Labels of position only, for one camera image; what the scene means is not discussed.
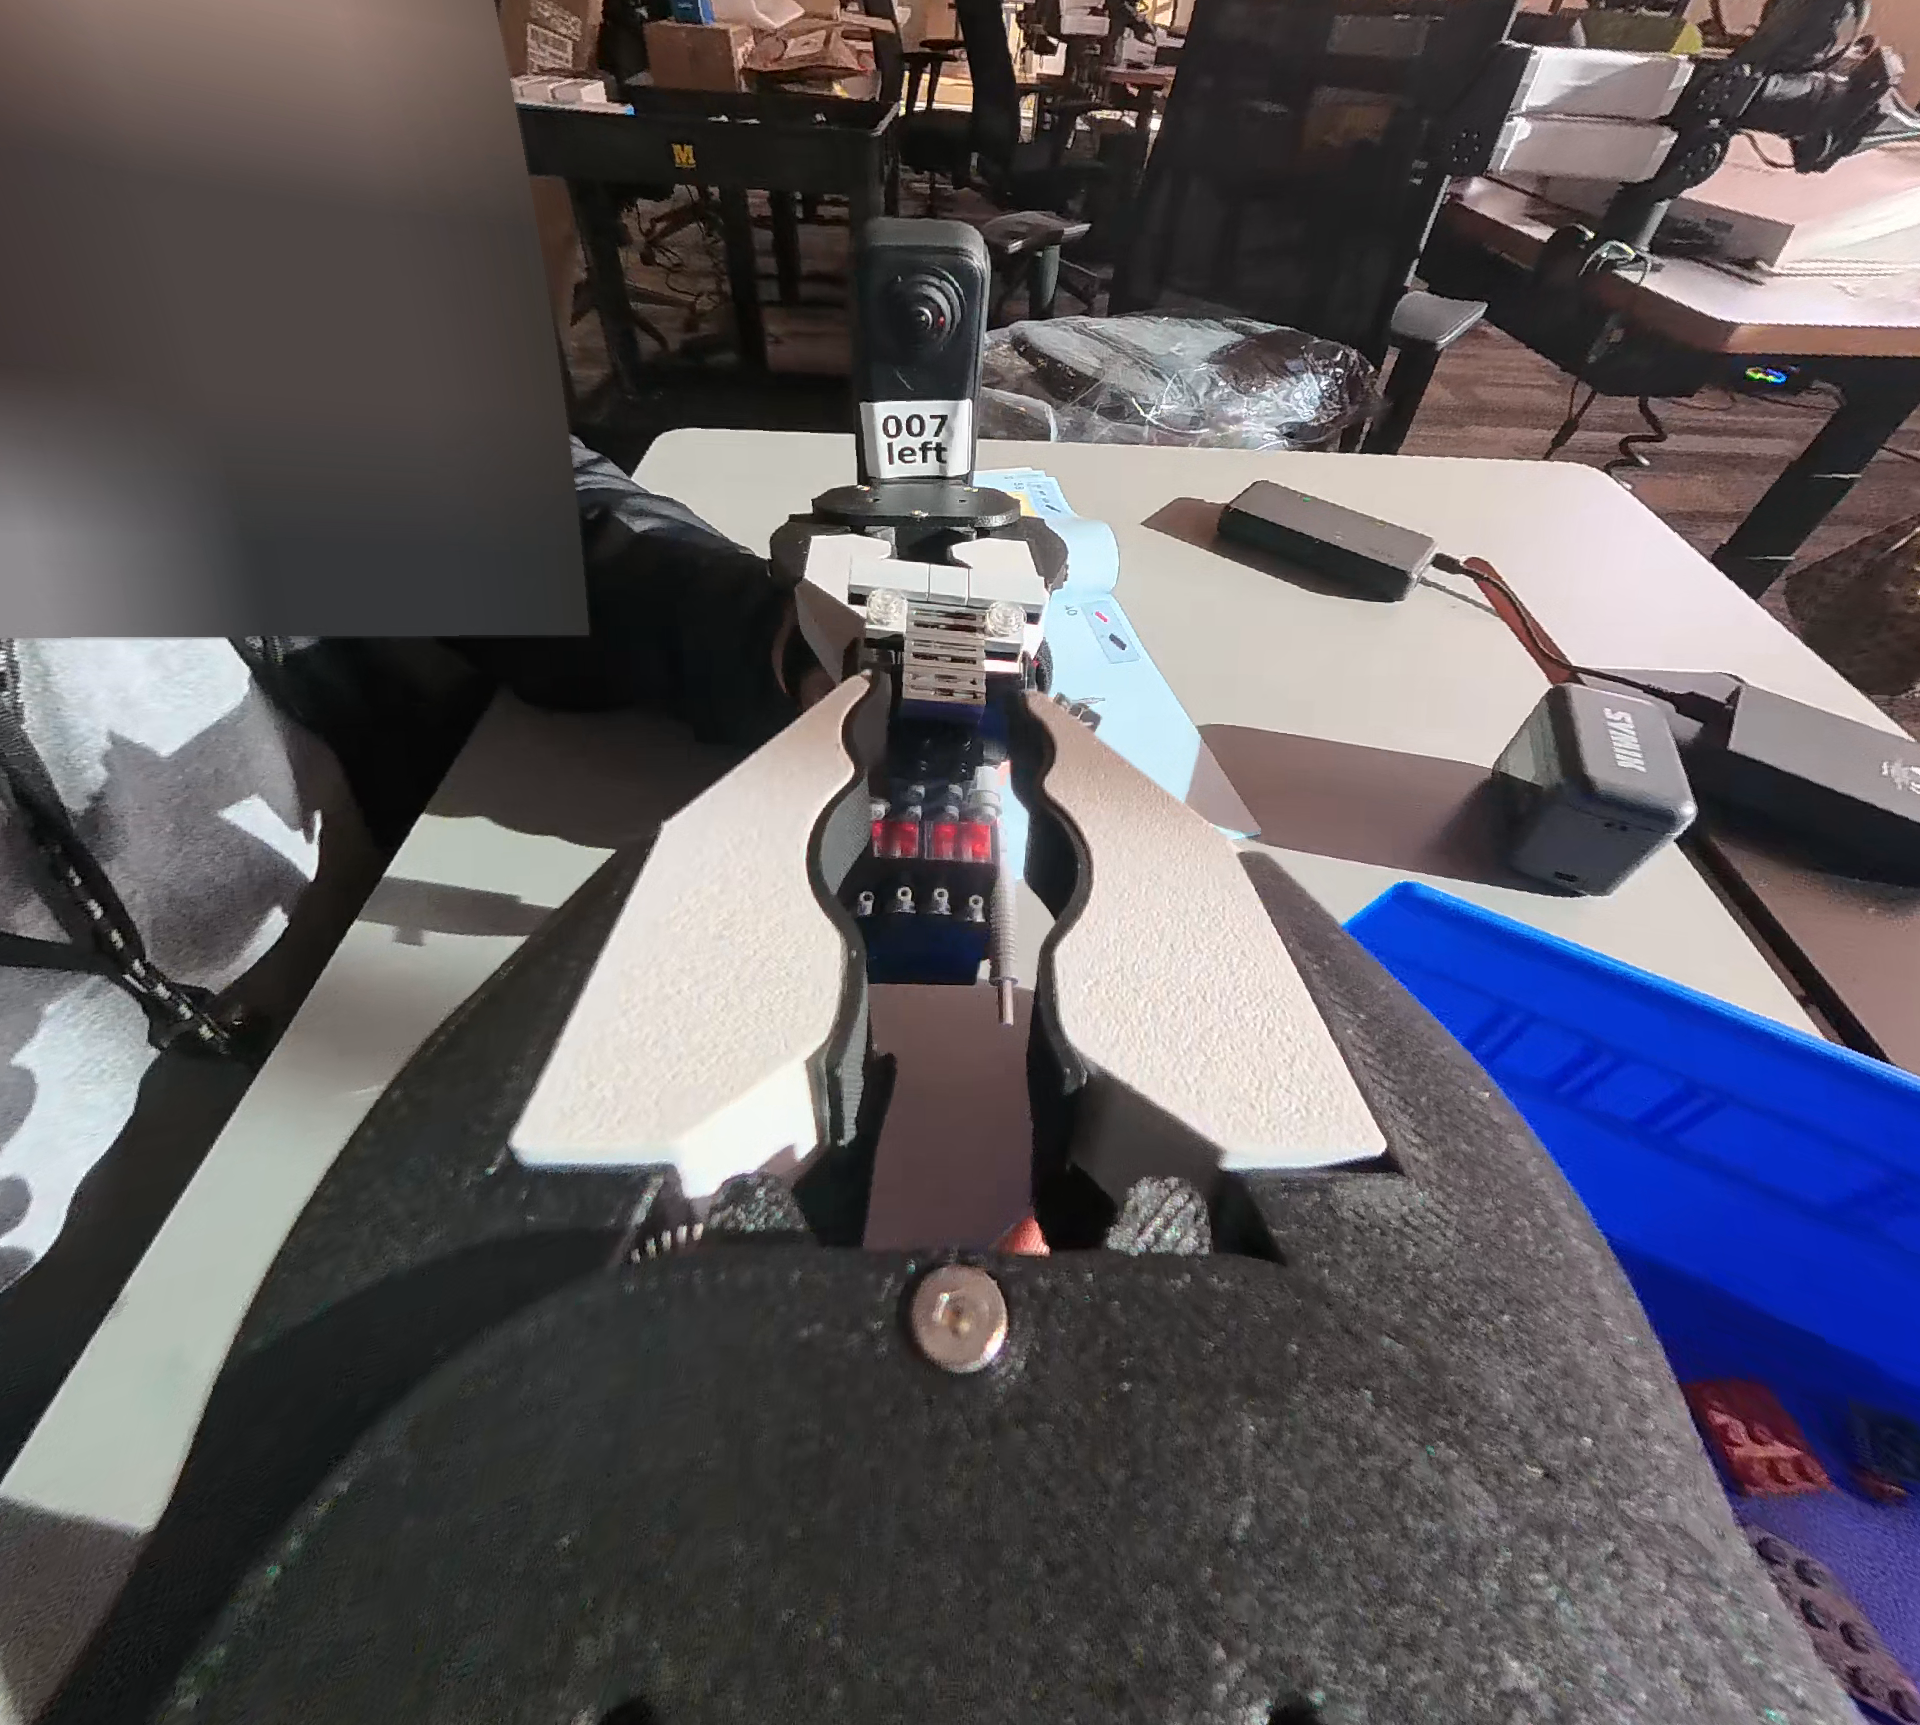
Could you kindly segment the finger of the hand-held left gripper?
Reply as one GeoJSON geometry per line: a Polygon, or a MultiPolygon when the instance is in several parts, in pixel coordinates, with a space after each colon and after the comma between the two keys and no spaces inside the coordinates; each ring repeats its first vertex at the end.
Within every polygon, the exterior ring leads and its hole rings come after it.
{"type": "Polygon", "coordinates": [[[899,674],[905,642],[905,605],[871,624],[876,589],[901,589],[905,563],[887,546],[809,546],[795,586],[797,626],[820,680],[805,694],[829,694],[869,669],[899,674]]]}
{"type": "Polygon", "coordinates": [[[967,607],[984,656],[1038,656],[1051,589],[1035,546],[1020,535],[965,542],[967,607]]]}

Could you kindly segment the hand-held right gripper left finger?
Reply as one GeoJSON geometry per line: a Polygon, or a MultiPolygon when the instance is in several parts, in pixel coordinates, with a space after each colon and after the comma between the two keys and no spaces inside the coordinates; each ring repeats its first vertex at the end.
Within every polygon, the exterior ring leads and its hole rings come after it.
{"type": "Polygon", "coordinates": [[[838,684],[661,827],[511,1132],[518,1165],[664,1167],[716,1193],[829,1142],[853,956],[817,848],[871,691],[838,684]]]}

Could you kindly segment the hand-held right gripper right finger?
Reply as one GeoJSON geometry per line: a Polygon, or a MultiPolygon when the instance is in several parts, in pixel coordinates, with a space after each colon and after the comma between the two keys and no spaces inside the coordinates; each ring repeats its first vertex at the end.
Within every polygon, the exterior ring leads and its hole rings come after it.
{"type": "Polygon", "coordinates": [[[1088,1178],[1226,1178],[1388,1155],[1236,845],[1069,707],[1020,698],[1028,879],[1054,925],[1033,1053],[1088,1178]]]}

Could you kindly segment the toy brick vehicle model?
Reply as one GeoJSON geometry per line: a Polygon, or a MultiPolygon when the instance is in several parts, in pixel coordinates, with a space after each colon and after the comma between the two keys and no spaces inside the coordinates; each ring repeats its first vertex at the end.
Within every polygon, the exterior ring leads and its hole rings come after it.
{"type": "Polygon", "coordinates": [[[841,884],[869,976],[994,993],[1017,1023],[1015,710],[1045,680],[1045,587],[997,596],[967,565],[883,560],[854,584],[859,653],[887,688],[871,838],[841,884]]]}

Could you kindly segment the wooden side desk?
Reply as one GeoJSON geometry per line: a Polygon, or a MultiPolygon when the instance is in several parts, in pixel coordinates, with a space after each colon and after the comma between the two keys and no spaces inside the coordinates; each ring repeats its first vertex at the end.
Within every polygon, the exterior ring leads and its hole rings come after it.
{"type": "Polygon", "coordinates": [[[1812,441],[1712,553],[1739,587],[1767,596],[1917,416],[1917,285],[1862,297],[1837,280],[1761,280],[1686,255],[1594,272],[1550,260],[1550,275],[1539,278],[1565,227],[1547,202],[1472,177],[1436,218],[1422,280],[1483,300],[1497,329],[1600,394],[1648,402],[1712,384],[1759,391],[1761,368],[1798,370],[1837,394],[1812,441]]]}

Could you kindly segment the light blue instruction booklet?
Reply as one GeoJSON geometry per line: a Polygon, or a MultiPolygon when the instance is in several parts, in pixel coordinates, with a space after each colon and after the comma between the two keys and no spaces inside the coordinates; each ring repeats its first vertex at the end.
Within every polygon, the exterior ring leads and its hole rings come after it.
{"type": "Polygon", "coordinates": [[[1067,548],[1067,573],[1045,616],[1053,694],[1084,703],[1104,744],[1226,837],[1258,838],[1256,819],[1117,596],[1121,543],[1113,525],[1074,511],[1058,479],[1035,466],[984,468],[976,477],[1012,493],[1067,548]]]}

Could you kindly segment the black metal table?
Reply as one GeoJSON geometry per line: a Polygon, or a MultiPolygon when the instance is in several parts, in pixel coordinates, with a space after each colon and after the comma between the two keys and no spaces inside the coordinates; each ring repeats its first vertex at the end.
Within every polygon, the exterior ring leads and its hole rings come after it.
{"type": "Polygon", "coordinates": [[[881,100],[674,90],[645,82],[631,83],[618,104],[516,98],[529,173],[567,184],[588,300],[618,394],[636,397],[649,374],[621,261],[621,199],[674,185],[711,195],[722,227],[735,350],[751,375],[765,375],[768,355],[751,195],[843,197],[853,230],[861,232],[893,209],[887,184],[897,111],[893,101],[881,100]]]}

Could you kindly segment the black power bank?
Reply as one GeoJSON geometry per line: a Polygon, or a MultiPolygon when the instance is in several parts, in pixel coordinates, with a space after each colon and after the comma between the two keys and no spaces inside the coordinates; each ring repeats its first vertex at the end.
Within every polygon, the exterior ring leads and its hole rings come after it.
{"type": "Polygon", "coordinates": [[[1402,601],[1438,557],[1426,533],[1272,479],[1226,502],[1214,535],[1376,603],[1402,601]]]}

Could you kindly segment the black mesh office chair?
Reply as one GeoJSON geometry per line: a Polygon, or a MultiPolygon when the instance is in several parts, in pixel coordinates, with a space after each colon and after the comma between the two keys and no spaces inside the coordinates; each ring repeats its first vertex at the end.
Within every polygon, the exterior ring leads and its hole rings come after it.
{"type": "Polygon", "coordinates": [[[1383,416],[1343,446],[1399,453],[1485,313],[1416,272],[1507,115],[1490,77],[1520,1],[1194,0],[1109,312],[1232,312],[1391,363],[1383,416]]]}

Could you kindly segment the grey charger block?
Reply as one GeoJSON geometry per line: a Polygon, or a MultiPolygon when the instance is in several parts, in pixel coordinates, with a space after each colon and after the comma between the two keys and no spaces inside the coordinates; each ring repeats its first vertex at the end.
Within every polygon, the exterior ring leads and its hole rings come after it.
{"type": "Polygon", "coordinates": [[[1698,814],[1668,710],[1616,686],[1550,684],[1493,784],[1504,871],[1563,897],[1615,895],[1698,814]]]}

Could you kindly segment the blue plastic storage bin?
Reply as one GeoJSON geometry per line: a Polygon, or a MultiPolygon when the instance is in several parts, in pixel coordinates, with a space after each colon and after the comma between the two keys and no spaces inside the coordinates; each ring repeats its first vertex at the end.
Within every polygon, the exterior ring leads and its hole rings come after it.
{"type": "Polygon", "coordinates": [[[1525,1115],[1683,1384],[1917,1483],[1915,1076],[1426,884],[1349,932],[1525,1115]]]}

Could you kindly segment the grey camouflage garment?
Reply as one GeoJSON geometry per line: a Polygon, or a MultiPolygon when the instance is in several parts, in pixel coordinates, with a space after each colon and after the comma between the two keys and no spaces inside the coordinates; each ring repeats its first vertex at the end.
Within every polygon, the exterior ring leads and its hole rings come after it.
{"type": "Polygon", "coordinates": [[[315,639],[4,639],[4,1310],[98,1310],[372,860],[315,639]]]}

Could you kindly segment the black power adapter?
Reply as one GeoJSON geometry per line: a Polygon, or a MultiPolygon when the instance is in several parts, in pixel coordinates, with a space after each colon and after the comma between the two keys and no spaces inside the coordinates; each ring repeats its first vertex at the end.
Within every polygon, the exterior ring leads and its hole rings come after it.
{"type": "Polygon", "coordinates": [[[1918,883],[1913,739],[1740,682],[1684,746],[1696,799],[1825,868],[1918,883]]]}

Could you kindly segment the stack of white boxes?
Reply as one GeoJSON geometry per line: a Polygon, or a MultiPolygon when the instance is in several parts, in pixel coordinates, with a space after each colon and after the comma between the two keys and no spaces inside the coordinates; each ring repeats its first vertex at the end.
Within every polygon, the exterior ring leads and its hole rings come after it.
{"type": "Polygon", "coordinates": [[[1507,39],[1493,68],[1497,131],[1485,176],[1640,182],[1658,172],[1696,59],[1671,52],[1507,39]]]}

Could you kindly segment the pile of loose toy bricks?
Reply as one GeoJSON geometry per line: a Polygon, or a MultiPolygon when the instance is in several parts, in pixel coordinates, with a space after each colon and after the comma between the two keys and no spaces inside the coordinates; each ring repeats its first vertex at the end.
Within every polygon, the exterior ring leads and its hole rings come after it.
{"type": "Polygon", "coordinates": [[[1683,1393],[1742,1536],[1820,1664],[1868,1718],[1917,1721],[1917,1483],[1871,1465],[1833,1472],[1756,1381],[1683,1393]]]}

